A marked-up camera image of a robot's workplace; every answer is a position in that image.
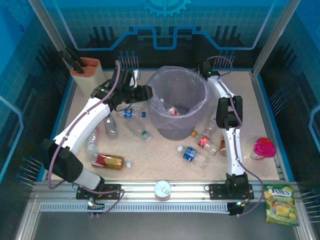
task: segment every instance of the speckled work surface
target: speckled work surface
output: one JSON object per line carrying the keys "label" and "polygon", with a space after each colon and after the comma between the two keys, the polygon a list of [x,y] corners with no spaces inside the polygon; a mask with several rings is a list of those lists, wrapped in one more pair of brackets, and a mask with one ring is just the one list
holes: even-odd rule
{"label": "speckled work surface", "polygon": [[[112,76],[113,72],[106,72],[106,79]],[[142,71],[141,81],[144,84],[153,74],[153,71]],[[241,95],[243,99],[243,126],[240,132],[241,152],[245,166],[257,174],[262,180],[279,180],[274,159],[267,158],[261,161],[252,160],[249,156],[254,142],[266,136],[266,130],[262,121],[254,89],[250,80],[249,72],[237,71],[223,77],[223,81],[235,95]],[[83,96],[77,87],[71,104],[66,126],[83,109],[88,99]],[[107,180],[149,180],[160,179],[177,181],[206,181],[225,180],[227,170],[227,158],[219,153],[212,157],[211,163],[202,169],[195,164],[187,162],[177,151],[179,145],[188,145],[196,148],[197,144],[193,137],[188,137],[182,141],[169,141],[163,138],[155,129],[147,117],[142,120],[146,130],[152,134],[153,139],[145,143],[140,137],[135,137],[126,127],[125,119],[116,117],[112,112],[118,127],[118,139],[108,139],[103,121],[99,123],[98,152],[124,157],[127,161],[132,161],[132,168],[123,170],[97,169],[91,166],[92,155],[86,153],[87,141],[84,142],[78,159],[86,168],[100,175]],[[198,124],[196,131],[204,130],[205,121]],[[222,132],[218,130],[212,137],[216,144],[220,144]]]}

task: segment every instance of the yellow snack package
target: yellow snack package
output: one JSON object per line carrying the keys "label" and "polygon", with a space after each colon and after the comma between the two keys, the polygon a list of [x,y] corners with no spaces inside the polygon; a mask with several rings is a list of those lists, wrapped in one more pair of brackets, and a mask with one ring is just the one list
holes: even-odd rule
{"label": "yellow snack package", "polygon": [[264,185],[266,222],[298,226],[294,190],[289,185]]}

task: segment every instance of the white can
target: white can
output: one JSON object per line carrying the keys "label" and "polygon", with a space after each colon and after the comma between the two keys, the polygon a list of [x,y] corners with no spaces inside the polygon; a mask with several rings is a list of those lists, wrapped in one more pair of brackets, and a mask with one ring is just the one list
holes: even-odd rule
{"label": "white can", "polygon": [[167,201],[170,198],[171,186],[166,180],[160,180],[154,185],[154,196],[159,201]]}

